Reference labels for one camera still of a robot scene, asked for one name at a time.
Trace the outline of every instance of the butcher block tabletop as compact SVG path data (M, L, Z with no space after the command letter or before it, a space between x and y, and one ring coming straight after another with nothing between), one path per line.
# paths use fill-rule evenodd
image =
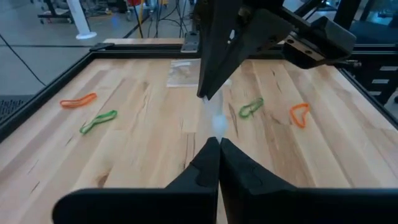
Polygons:
M166 86L171 61L96 59L5 139L0 223L51 223L54 203L76 189L165 187L176 178L211 129L197 87ZM225 137L279 177L298 187L398 187L398 131L335 67L246 60L230 79ZM91 92L98 97L84 107L59 104ZM240 118L259 97L264 106ZM299 103L310 105L305 128L289 115ZM111 110L114 120L79 132ZM221 200L218 222L226 223Z

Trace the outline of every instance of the white object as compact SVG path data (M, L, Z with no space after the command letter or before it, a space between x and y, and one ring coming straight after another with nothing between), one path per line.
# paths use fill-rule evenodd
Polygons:
M228 129L228 120L223 113L223 92L221 89L212 97L209 101L207 97L203 98L205 104L205 110L207 118L211 119L211 128L213 130L213 136L217 138L217 141L221 143L226 130Z
M76 28L79 34L76 36L78 40L89 39L95 37L97 35L96 32L91 32L88 27L88 23L81 8L81 4L79 0L67 0L69 10L72 14L73 20L75 21Z

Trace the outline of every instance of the metal stand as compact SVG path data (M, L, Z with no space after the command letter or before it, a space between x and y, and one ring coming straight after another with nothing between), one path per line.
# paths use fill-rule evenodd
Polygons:
M43 19L67 19L69 23L74 23L72 15L70 14L70 11L66 11L62 14L58 14L55 11L55 8L51 2L51 0L44 0L44 3L47 4L47 7L49 8L50 13L48 14L39 14L37 17L40 19L40 23L44 24Z

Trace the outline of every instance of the black bracket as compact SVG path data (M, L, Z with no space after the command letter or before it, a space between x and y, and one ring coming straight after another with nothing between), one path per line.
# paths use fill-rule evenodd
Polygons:
M185 34L185 40L181 47L181 53L197 53L199 51L199 31L190 31Z

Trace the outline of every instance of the black metal frame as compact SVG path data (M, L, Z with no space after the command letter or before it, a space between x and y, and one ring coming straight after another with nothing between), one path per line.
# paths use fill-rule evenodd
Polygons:
M303 17L313 9L322 11L321 9L317 9L322 2L323 0L309 0L301 5L294 13L300 17ZM361 0L341 0L337 9L333 9L336 11L336 16L333 21L339 24L341 27L349 30L360 4Z
M374 95L377 102L385 105L398 87L398 70L383 70L384 67L398 66L397 47L384 45L389 51L384 52L383 58L375 57L377 52L364 52L367 57L362 57L360 66L345 67L352 73L361 88L367 92L379 92Z
M17 129L23 122L32 116L43 106L53 95L55 95L68 82L75 78L87 65L96 58L200 58L200 52L181 53L181 44L149 44L149 45L125 45L125 44L98 44L86 55L65 70L58 78L41 89L31 100L20 110L11 114L0 123L0 142ZM252 55L250 59L281 60L282 45L276 45L261 54ZM398 54L395 45L357 45L348 61L367 62L398 62ZM351 74L354 70L350 64L336 64L344 75L357 88L369 102L398 129L398 120L388 112L380 102L371 96L367 90L356 81Z
M359 19L360 21L366 21L368 19L374 3L376 3L376 0L369 0L368 3L366 3L366 6L362 12L361 18Z

